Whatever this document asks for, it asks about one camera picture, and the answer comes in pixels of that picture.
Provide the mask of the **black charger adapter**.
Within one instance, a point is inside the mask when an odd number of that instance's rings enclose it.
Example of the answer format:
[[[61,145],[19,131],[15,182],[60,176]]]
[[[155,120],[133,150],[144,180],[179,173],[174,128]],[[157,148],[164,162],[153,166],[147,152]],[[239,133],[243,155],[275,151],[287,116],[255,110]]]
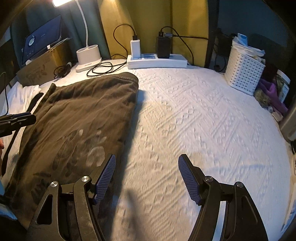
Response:
[[[172,34],[159,31],[159,35],[157,37],[157,47],[156,47],[158,58],[168,59],[170,57],[171,39],[172,39]]]

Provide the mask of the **white charger adapter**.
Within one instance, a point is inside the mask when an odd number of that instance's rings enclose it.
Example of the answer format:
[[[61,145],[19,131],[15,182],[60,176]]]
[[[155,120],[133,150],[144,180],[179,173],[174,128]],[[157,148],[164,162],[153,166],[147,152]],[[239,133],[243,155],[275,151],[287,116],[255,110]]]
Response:
[[[133,59],[141,58],[140,39],[130,41],[130,49]]]

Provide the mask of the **laptop with blue screen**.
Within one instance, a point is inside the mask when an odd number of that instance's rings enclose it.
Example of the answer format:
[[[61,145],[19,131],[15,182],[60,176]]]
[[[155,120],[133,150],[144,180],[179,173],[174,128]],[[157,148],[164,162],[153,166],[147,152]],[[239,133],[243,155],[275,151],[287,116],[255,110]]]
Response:
[[[62,26],[62,17],[58,15],[27,36],[23,48],[22,65],[37,57],[38,54],[42,54],[48,45],[53,46],[60,42]]]

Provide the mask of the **brown cardboard box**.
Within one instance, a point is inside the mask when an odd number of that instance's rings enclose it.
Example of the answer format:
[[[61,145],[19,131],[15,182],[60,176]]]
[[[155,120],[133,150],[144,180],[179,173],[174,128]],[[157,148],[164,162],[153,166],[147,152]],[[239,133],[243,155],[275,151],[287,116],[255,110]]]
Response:
[[[56,44],[16,73],[22,86],[42,85],[55,78],[56,68],[73,60],[69,40]]]

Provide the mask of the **white desk lamp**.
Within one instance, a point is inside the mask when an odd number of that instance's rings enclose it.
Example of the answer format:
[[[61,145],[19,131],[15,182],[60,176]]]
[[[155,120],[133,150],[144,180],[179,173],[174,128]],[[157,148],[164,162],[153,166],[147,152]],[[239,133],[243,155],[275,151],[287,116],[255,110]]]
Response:
[[[77,72],[109,56],[96,1],[52,1],[52,5],[60,10],[69,32],[71,50],[78,60]]]

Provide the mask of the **white plastic bag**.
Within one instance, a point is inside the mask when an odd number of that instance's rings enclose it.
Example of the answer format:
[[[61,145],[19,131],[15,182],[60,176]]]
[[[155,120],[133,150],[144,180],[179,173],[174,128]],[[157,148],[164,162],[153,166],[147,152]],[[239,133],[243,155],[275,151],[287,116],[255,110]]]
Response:
[[[238,33],[232,40],[232,47],[235,48],[239,53],[248,55],[250,57],[263,57],[265,55],[264,50],[260,50],[248,45],[248,38],[246,35]]]

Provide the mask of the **grey furry item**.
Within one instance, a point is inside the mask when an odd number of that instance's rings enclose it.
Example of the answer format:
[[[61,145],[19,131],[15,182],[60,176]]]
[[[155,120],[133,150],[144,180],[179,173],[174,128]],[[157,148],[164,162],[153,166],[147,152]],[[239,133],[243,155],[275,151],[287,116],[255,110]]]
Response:
[[[262,108],[267,109],[270,106],[270,98],[261,89],[254,92],[254,97]]]

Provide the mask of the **purple cloth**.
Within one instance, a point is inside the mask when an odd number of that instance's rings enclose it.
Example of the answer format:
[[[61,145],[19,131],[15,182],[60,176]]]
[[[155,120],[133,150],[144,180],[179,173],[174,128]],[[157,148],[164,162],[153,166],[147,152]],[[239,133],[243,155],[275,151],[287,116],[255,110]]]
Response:
[[[287,107],[280,102],[278,97],[276,85],[272,82],[268,82],[260,78],[258,87],[270,98],[271,105],[279,111],[281,114],[285,115],[288,111]]]

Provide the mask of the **white lidded jar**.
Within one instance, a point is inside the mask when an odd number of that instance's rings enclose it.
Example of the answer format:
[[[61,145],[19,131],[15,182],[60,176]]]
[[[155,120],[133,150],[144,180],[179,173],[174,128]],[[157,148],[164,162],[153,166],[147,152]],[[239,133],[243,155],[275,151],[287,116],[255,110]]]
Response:
[[[277,70],[275,79],[277,85],[278,98],[280,102],[283,103],[289,91],[290,79],[279,69]]]

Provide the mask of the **white folded garment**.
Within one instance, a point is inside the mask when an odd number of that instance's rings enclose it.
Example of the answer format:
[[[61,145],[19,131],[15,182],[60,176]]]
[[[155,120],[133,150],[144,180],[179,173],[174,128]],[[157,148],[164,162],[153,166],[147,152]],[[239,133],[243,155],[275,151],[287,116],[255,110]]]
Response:
[[[22,86],[16,82],[10,89],[8,86],[5,91],[1,93],[1,115],[5,115],[7,110],[8,114],[24,113],[32,99],[41,91],[39,85]]]

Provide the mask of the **white plastic basket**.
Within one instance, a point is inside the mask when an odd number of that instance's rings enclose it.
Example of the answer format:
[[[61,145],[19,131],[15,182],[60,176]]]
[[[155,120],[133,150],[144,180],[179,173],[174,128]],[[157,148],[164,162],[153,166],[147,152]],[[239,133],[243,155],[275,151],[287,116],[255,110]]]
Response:
[[[264,68],[263,63],[231,47],[224,76],[232,88],[253,95]]]

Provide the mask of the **steel tumbler cup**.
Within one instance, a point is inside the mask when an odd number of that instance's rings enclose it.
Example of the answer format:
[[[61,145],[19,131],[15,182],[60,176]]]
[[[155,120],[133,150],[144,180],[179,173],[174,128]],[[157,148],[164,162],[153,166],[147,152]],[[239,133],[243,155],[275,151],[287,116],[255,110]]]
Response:
[[[289,109],[287,115],[280,121],[280,131],[287,142],[295,141],[295,102]]]

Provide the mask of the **white power strip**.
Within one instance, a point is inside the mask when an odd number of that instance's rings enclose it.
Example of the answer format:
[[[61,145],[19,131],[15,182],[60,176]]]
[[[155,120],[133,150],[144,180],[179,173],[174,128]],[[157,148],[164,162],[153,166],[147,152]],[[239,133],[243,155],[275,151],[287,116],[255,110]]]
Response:
[[[170,54],[169,58],[159,58],[157,54],[141,54],[140,58],[128,55],[128,69],[138,68],[187,68],[187,59],[180,54]]]

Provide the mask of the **dark olive t-shirt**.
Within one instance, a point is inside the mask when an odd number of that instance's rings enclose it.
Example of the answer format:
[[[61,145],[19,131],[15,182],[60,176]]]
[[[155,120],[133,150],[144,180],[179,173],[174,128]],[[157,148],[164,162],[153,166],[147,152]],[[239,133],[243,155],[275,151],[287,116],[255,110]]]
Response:
[[[138,78],[129,72],[51,84],[25,128],[4,196],[28,228],[49,184],[68,184],[120,158],[137,102]]]

